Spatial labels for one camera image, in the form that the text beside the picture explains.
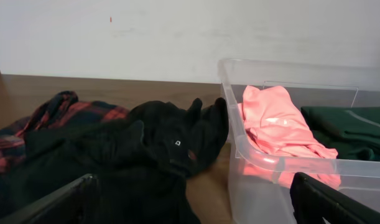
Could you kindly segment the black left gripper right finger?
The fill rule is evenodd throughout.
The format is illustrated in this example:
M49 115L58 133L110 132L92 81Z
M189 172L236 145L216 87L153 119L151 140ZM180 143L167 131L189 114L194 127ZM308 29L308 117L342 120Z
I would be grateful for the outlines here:
M290 186L297 224L380 224L380 213L297 172Z

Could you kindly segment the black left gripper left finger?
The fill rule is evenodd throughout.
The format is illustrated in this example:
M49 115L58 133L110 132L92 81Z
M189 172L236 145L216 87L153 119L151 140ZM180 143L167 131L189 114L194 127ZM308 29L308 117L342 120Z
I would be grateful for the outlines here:
M92 223L98 210L98 178L86 174L0 219L0 224Z

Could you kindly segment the dark green garment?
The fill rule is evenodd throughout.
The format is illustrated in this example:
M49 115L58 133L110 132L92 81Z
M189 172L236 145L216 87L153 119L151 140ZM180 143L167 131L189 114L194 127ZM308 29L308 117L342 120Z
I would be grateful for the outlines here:
M339 159L380 162L380 107L304 106L314 138L337 150Z

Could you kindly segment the salmon pink garment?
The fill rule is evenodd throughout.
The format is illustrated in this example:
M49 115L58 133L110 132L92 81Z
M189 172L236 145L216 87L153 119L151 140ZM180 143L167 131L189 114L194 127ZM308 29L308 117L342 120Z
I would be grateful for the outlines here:
M336 149L326 148L314 138L282 86L260 90L248 85L238 108L250 144L265 154L318 159L338 155Z

